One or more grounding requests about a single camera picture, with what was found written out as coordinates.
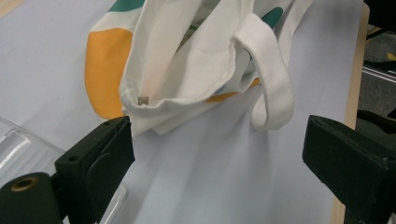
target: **wooden edge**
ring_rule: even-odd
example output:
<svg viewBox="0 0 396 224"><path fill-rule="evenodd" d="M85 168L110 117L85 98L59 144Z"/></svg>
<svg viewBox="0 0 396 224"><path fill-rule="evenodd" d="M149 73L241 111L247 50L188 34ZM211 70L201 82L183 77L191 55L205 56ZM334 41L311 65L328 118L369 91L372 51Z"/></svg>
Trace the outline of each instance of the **wooden edge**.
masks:
<svg viewBox="0 0 396 224"><path fill-rule="evenodd" d="M24 0L0 0L0 18L6 16L23 2Z"/></svg>
<svg viewBox="0 0 396 224"><path fill-rule="evenodd" d="M346 105L345 125L355 129L356 114L358 111L359 92L361 89L361 71L364 58L364 47L370 8L365 3L361 6L361 23L356 41L355 56L353 59L352 74L349 83L349 94ZM346 208L336 197L332 202L331 224L344 224Z"/></svg>

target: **bag handle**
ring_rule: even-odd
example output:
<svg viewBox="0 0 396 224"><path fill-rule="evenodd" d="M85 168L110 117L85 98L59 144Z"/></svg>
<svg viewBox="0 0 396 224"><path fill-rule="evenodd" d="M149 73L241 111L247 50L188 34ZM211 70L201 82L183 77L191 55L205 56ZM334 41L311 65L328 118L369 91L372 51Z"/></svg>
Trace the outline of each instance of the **bag handle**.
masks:
<svg viewBox="0 0 396 224"><path fill-rule="evenodd" d="M234 33L233 39L250 53L262 84L263 94L251 115L253 128L279 129L291 119L294 99L287 66L273 30L250 13Z"/></svg>

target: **white surface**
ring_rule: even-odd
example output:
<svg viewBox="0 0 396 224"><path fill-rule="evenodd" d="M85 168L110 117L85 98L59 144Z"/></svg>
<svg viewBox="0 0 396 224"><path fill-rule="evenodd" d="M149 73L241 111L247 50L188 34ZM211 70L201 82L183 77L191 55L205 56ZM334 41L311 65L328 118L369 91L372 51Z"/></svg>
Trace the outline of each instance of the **white surface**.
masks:
<svg viewBox="0 0 396 224"><path fill-rule="evenodd" d="M83 83L88 31L113 2L27 1L0 20L0 116L68 149L99 122ZM315 0L292 43L295 114L249 124L255 90L134 140L118 223L329 223L332 195L302 162L309 114L343 120L361 0Z"/></svg>

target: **transparent plastic tray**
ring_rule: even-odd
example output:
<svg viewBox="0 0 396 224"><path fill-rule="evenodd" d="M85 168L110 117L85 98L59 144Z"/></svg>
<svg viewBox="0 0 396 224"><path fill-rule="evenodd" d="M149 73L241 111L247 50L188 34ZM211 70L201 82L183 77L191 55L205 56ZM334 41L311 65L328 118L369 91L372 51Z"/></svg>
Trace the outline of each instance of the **transparent plastic tray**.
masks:
<svg viewBox="0 0 396 224"><path fill-rule="evenodd" d="M0 118L0 188L8 181L33 172L55 174L55 161L64 151ZM121 184L102 217L101 224L113 223L123 205L127 189Z"/></svg>

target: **green pattern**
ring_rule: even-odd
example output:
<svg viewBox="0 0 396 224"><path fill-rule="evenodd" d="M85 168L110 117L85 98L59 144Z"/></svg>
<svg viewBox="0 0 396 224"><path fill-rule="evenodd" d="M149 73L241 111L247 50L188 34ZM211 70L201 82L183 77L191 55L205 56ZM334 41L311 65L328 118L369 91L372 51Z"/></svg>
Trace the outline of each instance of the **green pattern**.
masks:
<svg viewBox="0 0 396 224"><path fill-rule="evenodd" d="M109 11L124 12L140 8L145 3L145 0L117 0Z"/></svg>
<svg viewBox="0 0 396 224"><path fill-rule="evenodd" d="M283 8L281 7L274 7L271 11L269 11L267 14L265 14L262 17L262 21L267 23L272 29L276 26L276 24L279 22L280 18L282 17L283 14Z"/></svg>

